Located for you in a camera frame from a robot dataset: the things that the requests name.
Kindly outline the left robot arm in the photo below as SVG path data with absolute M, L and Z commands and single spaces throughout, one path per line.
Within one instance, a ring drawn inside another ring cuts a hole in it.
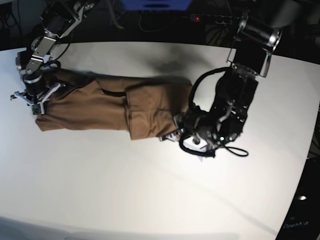
M 284 27 L 291 24 L 310 6 L 310 0 L 257 0 L 237 20 L 228 67 L 202 74 L 188 97 L 187 111 L 174 117 L 176 129 L 160 137 L 161 141 L 178 142 L 186 153 L 198 157 L 215 157 L 224 149 L 238 157 L 247 157 L 244 149 L 231 146 L 243 132 L 249 107 L 258 87 L 257 77 L 266 77 L 271 58 Z M 215 96 L 209 111 L 194 103 L 201 82 L 221 74 L 215 86 Z

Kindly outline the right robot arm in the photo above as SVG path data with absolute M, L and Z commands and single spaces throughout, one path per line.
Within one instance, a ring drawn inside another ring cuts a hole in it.
M 15 64 L 25 86 L 23 92 L 16 91 L 11 99 L 21 99 L 31 107 L 33 115 L 45 114 L 45 102 L 65 84 L 48 83 L 45 70 L 51 65 L 60 67 L 58 59 L 45 61 L 60 40 L 72 31 L 97 5 L 97 0 L 57 0 L 52 2 L 41 15 L 43 35 L 37 37 L 30 48 L 17 54 Z

